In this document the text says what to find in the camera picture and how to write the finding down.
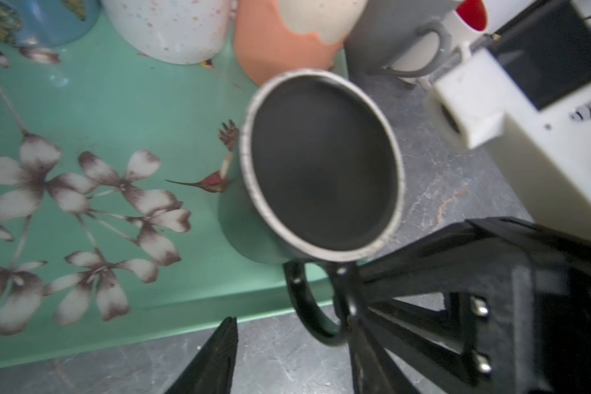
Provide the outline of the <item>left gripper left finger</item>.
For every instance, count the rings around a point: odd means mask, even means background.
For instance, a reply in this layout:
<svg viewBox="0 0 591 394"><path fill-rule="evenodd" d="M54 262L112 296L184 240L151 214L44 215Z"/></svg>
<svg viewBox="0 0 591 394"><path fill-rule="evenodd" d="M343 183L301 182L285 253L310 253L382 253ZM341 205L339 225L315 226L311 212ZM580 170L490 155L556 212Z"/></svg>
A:
<svg viewBox="0 0 591 394"><path fill-rule="evenodd" d="M237 347L237 320L227 317L165 393L230 393Z"/></svg>

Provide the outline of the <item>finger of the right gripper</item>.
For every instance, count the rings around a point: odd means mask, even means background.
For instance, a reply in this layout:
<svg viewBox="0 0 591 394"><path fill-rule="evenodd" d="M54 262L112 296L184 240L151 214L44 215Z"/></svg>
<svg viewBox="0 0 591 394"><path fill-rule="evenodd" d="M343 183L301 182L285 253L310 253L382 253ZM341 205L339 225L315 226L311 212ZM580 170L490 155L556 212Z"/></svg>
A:
<svg viewBox="0 0 591 394"><path fill-rule="evenodd" d="M359 267L356 318L398 368L408 364L444 392L532 393L531 262L473 221Z"/></svg>

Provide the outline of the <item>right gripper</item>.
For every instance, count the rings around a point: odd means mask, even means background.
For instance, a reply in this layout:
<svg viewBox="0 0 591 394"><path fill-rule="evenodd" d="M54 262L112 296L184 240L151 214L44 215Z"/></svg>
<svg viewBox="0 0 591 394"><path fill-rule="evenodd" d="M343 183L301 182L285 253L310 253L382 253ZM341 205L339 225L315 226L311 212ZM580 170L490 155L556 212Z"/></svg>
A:
<svg viewBox="0 0 591 394"><path fill-rule="evenodd" d="M472 224L531 262L535 366L545 391L591 393L591 241L515 218Z"/></svg>

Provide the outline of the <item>cream white mug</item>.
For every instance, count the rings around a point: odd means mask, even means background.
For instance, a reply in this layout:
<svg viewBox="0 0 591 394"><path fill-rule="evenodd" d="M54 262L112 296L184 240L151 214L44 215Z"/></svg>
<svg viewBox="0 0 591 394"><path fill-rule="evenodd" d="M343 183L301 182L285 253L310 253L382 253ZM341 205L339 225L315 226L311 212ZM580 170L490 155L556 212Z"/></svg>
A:
<svg viewBox="0 0 591 394"><path fill-rule="evenodd" d="M473 44L486 34L497 32L530 1L464 1L435 27L428 27L389 68L395 77L415 84L441 67L460 44Z"/></svg>

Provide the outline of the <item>black mug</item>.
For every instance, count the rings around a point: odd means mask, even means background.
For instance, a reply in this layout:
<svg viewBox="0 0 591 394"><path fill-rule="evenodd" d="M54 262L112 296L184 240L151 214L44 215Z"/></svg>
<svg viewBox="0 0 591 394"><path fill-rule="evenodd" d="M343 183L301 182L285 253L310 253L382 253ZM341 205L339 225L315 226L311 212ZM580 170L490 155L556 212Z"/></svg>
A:
<svg viewBox="0 0 591 394"><path fill-rule="evenodd" d="M218 220L230 245L280 265L309 333L345 343L364 309L357 264L402 217L402 155L379 106L331 72L273 77L249 103L224 179Z"/></svg>

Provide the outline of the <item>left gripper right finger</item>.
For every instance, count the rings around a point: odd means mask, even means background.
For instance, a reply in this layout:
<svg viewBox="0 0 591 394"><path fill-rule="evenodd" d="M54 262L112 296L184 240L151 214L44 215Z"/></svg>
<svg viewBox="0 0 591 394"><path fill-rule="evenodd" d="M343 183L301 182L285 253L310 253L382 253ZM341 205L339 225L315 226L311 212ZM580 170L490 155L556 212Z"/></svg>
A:
<svg viewBox="0 0 591 394"><path fill-rule="evenodd" d="M359 319L348 328L354 393L420 393Z"/></svg>

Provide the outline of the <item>green floral tray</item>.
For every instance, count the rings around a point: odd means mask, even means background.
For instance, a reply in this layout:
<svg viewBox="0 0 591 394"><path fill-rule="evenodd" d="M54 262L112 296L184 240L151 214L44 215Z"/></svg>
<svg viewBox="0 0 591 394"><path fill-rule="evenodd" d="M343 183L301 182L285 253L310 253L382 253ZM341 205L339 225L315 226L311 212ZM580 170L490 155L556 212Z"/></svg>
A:
<svg viewBox="0 0 591 394"><path fill-rule="evenodd" d="M256 86L133 49L106 16L49 50L0 44L0 368L290 310L282 270L218 224Z"/></svg>

